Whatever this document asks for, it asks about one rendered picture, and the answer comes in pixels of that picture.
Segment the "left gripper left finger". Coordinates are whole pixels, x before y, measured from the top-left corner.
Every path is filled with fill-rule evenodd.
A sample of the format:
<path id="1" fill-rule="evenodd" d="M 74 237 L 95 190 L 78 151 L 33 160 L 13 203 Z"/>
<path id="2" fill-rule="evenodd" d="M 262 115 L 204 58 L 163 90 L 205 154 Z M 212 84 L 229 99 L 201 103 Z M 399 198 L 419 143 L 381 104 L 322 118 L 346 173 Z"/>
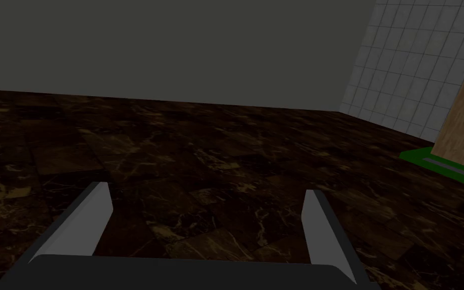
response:
<path id="1" fill-rule="evenodd" d="M 31 248 L 41 255 L 91 256 L 113 212 L 107 182 L 91 183 Z"/>

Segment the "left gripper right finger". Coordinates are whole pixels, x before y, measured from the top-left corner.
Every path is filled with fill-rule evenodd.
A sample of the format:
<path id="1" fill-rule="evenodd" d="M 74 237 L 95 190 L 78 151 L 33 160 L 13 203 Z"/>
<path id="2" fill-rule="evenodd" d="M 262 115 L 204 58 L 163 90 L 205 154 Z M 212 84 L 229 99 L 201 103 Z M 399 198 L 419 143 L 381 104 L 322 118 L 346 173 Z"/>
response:
<path id="1" fill-rule="evenodd" d="M 312 265 L 331 270 L 333 281 L 347 284 L 371 284 L 337 216 L 325 195 L 306 190 L 301 222 Z"/>

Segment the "green mat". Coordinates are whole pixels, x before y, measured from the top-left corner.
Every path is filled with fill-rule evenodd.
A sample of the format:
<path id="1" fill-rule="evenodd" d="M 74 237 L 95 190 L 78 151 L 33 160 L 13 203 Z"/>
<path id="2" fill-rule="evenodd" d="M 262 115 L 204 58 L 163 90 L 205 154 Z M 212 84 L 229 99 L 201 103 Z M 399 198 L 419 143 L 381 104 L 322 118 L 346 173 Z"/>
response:
<path id="1" fill-rule="evenodd" d="M 403 151 L 399 158 L 464 184 L 464 165 L 431 153 L 432 147 Z"/>

